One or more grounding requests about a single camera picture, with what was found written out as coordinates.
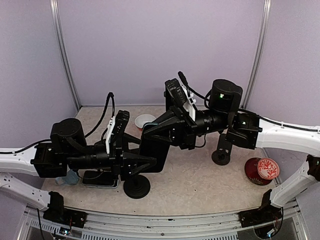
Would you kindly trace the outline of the black phone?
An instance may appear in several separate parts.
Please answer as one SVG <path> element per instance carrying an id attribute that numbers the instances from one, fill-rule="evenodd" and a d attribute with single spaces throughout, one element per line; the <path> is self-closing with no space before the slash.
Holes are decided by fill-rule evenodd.
<path id="1" fill-rule="evenodd" d="M 82 177 L 82 184 L 87 187 L 117 188 L 119 177 L 108 171 L 87 170 Z"/>
<path id="2" fill-rule="evenodd" d="M 152 122 L 149 122 L 143 126 L 143 129 L 150 129 L 151 127 Z M 156 164 L 153 167 L 144 170 L 142 173 L 160 173 L 164 168 L 170 145 L 145 139 L 142 133 L 141 143 L 139 146 L 139 155 L 156 158 Z"/>

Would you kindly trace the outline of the black pole phone stand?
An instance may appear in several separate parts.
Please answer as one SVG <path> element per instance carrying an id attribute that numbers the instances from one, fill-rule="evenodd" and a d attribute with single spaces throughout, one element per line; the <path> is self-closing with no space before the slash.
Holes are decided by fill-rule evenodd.
<path id="1" fill-rule="evenodd" d="M 165 91 L 163 95 L 165 98 L 165 110 L 167 111 L 171 106 L 171 96 L 168 91 Z"/>
<path id="2" fill-rule="evenodd" d="M 151 184 L 147 177 L 136 175 L 127 179 L 123 184 L 124 193 L 132 199 L 142 199 L 151 190 Z"/>

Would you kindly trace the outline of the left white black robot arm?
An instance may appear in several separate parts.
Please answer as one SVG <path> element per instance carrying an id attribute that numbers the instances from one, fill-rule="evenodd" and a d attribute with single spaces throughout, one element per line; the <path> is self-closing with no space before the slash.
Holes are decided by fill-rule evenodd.
<path id="1" fill-rule="evenodd" d="M 8 193 L 25 198 L 30 205 L 46 215 L 51 214 L 61 223 L 70 218 L 63 196 L 14 180 L 13 173 L 58 178 L 66 177 L 68 170 L 107 170 L 111 176 L 121 177 L 126 187 L 134 181 L 142 181 L 146 190 L 139 197 L 143 198 L 150 190 L 150 183 L 141 173 L 155 166 L 157 160 L 127 149 L 129 135 L 124 132 L 124 121 L 111 120 L 109 127 L 106 139 L 88 145 L 81 122 L 68 118 L 52 126 L 49 140 L 38 141 L 20 150 L 12 148 L 1 152 L 1 187 Z"/>

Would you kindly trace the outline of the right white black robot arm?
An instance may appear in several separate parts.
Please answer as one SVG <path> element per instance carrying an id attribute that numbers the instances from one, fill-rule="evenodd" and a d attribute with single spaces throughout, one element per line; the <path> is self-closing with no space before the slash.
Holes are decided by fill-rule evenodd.
<path id="1" fill-rule="evenodd" d="M 192 89 L 183 78 L 165 82 L 166 111 L 143 126 L 139 151 L 156 159 L 152 173 L 162 171 L 170 146 L 193 150 L 196 138 L 219 133 L 212 160 L 227 165 L 233 146 L 274 148 L 307 154 L 302 166 L 278 187 L 263 195 L 256 218 L 266 222 L 289 200 L 320 180 L 320 128 L 289 125 L 240 109 L 243 90 L 226 79 L 216 79 L 205 97 L 208 106 L 197 110 Z"/>

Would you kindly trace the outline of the right flat black phone stand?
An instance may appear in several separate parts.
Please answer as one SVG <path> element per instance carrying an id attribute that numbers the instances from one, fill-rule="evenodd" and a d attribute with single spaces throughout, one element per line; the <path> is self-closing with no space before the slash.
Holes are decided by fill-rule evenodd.
<path id="1" fill-rule="evenodd" d="M 232 147 L 232 143 L 226 139 L 226 134 L 222 133 L 219 136 L 217 148 L 211 155 L 212 161 L 219 166 L 227 165 L 231 159 Z"/>

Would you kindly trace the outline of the orange white bowl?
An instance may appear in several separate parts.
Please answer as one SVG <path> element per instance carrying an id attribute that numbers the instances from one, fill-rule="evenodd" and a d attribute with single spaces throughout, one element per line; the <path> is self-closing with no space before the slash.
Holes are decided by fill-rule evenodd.
<path id="1" fill-rule="evenodd" d="M 139 130 L 142 130 L 146 123 L 151 123 L 155 119 L 156 117 L 151 114 L 141 114 L 135 118 L 134 124 Z"/>

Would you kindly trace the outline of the light blue mug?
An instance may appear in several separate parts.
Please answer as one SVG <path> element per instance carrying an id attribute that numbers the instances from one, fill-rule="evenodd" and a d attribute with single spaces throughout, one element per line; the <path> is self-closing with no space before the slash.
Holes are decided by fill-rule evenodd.
<path id="1" fill-rule="evenodd" d="M 69 185 L 74 186 L 79 182 L 79 177 L 74 171 L 68 171 L 66 176 L 55 178 L 55 184 L 58 186 Z"/>

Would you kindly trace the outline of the dark red saucer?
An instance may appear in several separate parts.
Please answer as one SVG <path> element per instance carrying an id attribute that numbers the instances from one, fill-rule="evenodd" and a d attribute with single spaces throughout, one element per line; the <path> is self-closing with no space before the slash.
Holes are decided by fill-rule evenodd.
<path id="1" fill-rule="evenodd" d="M 253 157 L 246 161 L 244 165 L 244 171 L 247 178 L 255 185 L 266 186 L 272 182 L 272 180 L 267 180 L 260 177 L 258 173 L 258 162 L 261 158 Z"/>

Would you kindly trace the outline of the red patterned bowl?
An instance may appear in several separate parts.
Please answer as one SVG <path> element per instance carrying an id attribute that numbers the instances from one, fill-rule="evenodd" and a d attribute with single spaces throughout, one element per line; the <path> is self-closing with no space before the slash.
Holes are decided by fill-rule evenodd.
<path id="1" fill-rule="evenodd" d="M 257 171 L 261 178 L 273 180 L 280 174 L 280 167 L 270 158 L 261 158 L 257 164 Z"/>

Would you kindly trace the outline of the right aluminium frame post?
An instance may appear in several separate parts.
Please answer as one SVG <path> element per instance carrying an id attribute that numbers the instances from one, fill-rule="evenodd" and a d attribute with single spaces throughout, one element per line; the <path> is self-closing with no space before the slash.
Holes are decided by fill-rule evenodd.
<path id="1" fill-rule="evenodd" d="M 258 34 L 258 41 L 257 41 L 257 46 L 255 50 L 253 65 L 251 68 L 247 89 L 245 91 L 243 102 L 241 105 L 242 109 L 248 108 L 250 99 L 254 91 L 255 83 L 257 81 L 258 70 L 261 62 L 261 57 L 263 55 L 264 43 L 265 43 L 265 38 L 268 30 L 271 5 L 272 5 L 271 0 L 265 0 L 263 2 L 263 10 L 262 10 L 261 24 L 260 24 L 259 34 Z"/>

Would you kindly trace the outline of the aluminium frame post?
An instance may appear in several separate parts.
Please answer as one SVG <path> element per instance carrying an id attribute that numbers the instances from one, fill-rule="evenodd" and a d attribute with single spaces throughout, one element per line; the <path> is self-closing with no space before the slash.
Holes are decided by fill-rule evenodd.
<path id="1" fill-rule="evenodd" d="M 76 85 L 75 85 L 71 67 L 70 67 L 70 62 L 68 59 L 67 49 L 65 46 L 64 35 L 63 35 L 63 28 L 62 28 L 61 19 L 60 19 L 58 1 L 50 0 L 49 2 L 50 2 L 50 9 L 52 14 L 55 34 L 57 38 L 58 48 L 60 52 L 60 57 L 61 57 L 64 72 L 65 72 L 65 76 L 66 76 L 66 81 L 71 93 L 71 97 L 72 97 L 75 109 L 78 112 L 81 109 L 82 105 L 76 89 Z"/>
<path id="2" fill-rule="evenodd" d="M 265 0 L 263 2 L 263 10 L 262 10 L 261 24 L 260 24 L 259 34 L 258 34 L 258 41 L 257 41 L 257 46 L 255 50 L 253 65 L 251 68 L 247 89 L 245 91 L 243 102 L 241 105 L 242 109 L 248 108 L 250 99 L 254 91 L 255 83 L 257 81 L 258 70 L 261 62 L 261 57 L 263 55 L 264 43 L 265 43 L 265 38 L 268 30 L 271 5 L 272 5 L 271 0 Z"/>

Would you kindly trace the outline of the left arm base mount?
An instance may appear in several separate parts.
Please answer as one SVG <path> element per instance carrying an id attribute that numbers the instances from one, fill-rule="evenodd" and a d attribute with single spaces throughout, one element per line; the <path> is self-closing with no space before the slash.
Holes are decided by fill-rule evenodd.
<path id="1" fill-rule="evenodd" d="M 84 228 L 87 213 L 73 210 L 64 206 L 64 197 L 58 192 L 50 191 L 48 209 L 43 212 L 43 218 L 55 223 L 68 225 L 69 227 Z"/>

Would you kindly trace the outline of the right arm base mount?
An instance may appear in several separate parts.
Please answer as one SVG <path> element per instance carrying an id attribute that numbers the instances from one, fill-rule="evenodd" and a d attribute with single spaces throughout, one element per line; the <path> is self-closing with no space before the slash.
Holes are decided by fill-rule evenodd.
<path id="1" fill-rule="evenodd" d="M 238 213 L 242 228 L 260 225 L 283 218 L 283 208 L 271 205 L 271 192 L 272 190 L 269 189 L 263 194 L 260 207 L 240 211 Z"/>

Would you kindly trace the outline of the left aluminium frame post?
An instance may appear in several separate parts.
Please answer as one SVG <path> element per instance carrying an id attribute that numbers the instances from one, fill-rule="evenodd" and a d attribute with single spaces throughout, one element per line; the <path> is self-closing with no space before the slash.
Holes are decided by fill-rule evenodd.
<path id="1" fill-rule="evenodd" d="M 71 67 L 70 67 L 70 62 L 68 59 L 67 49 L 65 46 L 64 35 L 63 35 L 63 28 L 62 28 L 61 19 L 60 19 L 58 1 L 50 0 L 49 2 L 50 2 L 50 9 L 52 14 L 55 34 L 57 38 L 58 48 L 60 52 L 60 57 L 61 57 L 64 72 L 65 72 L 65 76 L 66 76 L 66 81 L 71 93 L 71 97 L 72 97 L 75 109 L 78 112 L 81 109 L 82 105 L 76 89 L 76 85 L 75 85 Z"/>

